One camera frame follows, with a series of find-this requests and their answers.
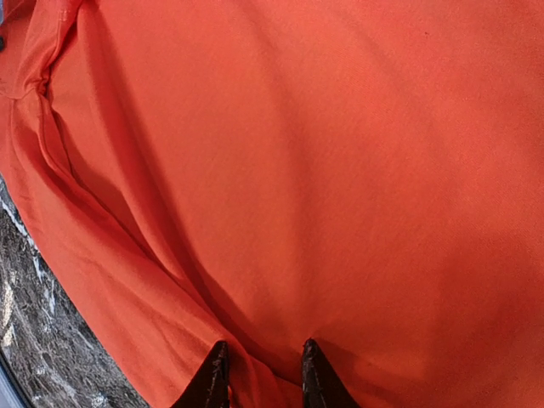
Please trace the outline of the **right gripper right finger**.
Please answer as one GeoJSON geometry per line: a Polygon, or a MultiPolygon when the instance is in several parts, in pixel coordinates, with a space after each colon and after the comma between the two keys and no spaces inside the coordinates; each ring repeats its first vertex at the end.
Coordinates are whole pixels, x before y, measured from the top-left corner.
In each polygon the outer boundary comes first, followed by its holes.
{"type": "Polygon", "coordinates": [[[360,408],[312,338],[303,346],[302,380],[305,408],[360,408]]]}

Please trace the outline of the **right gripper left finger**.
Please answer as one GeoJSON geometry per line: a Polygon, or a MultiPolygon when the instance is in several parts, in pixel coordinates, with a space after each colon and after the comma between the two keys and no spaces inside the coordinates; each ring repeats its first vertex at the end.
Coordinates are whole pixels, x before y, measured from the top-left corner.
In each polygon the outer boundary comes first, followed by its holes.
{"type": "Polygon", "coordinates": [[[172,408],[229,408],[230,360],[226,341],[217,341],[172,408]]]}

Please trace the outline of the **red t-shirt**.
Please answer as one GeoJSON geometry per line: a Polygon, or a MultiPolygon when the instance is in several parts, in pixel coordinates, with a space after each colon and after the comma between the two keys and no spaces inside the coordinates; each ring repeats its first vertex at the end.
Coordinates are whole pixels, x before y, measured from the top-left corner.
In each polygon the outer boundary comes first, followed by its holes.
{"type": "Polygon", "coordinates": [[[540,1],[4,1],[1,174],[154,407],[543,404],[540,1]]]}

